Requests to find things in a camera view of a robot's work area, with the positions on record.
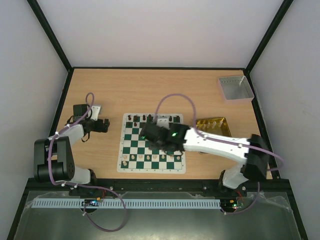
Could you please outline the green white chess board mat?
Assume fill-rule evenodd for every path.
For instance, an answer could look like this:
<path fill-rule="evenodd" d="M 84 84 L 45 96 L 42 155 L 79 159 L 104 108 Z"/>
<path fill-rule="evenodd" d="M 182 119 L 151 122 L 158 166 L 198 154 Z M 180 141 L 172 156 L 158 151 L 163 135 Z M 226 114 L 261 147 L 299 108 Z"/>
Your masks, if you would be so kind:
<path fill-rule="evenodd" d="M 125 113 L 122 119 L 119 142 L 117 171 L 119 173 L 146 174 L 185 174 L 186 155 L 178 151 L 166 154 L 162 150 L 149 148 L 149 142 L 140 137 L 141 130 L 148 121 L 148 115 L 153 113 Z"/>

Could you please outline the gold tin tray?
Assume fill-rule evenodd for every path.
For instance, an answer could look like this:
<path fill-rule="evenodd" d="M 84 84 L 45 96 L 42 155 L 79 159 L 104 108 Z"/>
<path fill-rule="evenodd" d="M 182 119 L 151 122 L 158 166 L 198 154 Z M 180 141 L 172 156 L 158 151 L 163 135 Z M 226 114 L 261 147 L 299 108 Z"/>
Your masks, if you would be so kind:
<path fill-rule="evenodd" d="M 196 120 L 196 128 L 200 131 L 231 137 L 228 122 L 225 117 L 200 118 Z"/>

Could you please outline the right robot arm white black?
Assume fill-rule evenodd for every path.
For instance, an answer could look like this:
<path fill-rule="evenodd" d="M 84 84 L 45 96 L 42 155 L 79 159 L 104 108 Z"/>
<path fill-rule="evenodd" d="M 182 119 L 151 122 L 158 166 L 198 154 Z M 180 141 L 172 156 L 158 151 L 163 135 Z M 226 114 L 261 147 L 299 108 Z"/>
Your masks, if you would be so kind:
<path fill-rule="evenodd" d="M 236 166 L 222 171 L 222 180 L 218 183 L 218 191 L 224 196 L 229 196 L 247 181 L 263 182 L 267 179 L 272 152 L 259 135 L 232 138 L 203 132 L 180 123 L 173 123 L 169 128 L 146 123 L 139 135 L 149 142 L 151 149 L 203 152 L 235 161 Z"/>

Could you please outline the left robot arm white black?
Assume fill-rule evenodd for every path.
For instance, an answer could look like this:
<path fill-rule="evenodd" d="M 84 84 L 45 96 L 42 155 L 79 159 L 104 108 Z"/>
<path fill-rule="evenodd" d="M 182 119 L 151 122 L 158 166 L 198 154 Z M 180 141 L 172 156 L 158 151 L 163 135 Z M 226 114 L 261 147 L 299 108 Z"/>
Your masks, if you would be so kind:
<path fill-rule="evenodd" d="M 76 166 L 72 145 L 79 140 L 85 143 L 83 137 L 89 138 L 92 132 L 108 132 L 110 121 L 98 118 L 100 110 L 100 105 L 76 104 L 62 133 L 34 142 L 33 174 L 37 182 L 50 182 L 53 177 L 53 181 L 62 186 L 67 182 L 74 185 L 95 183 L 96 174 L 92 169 Z"/>

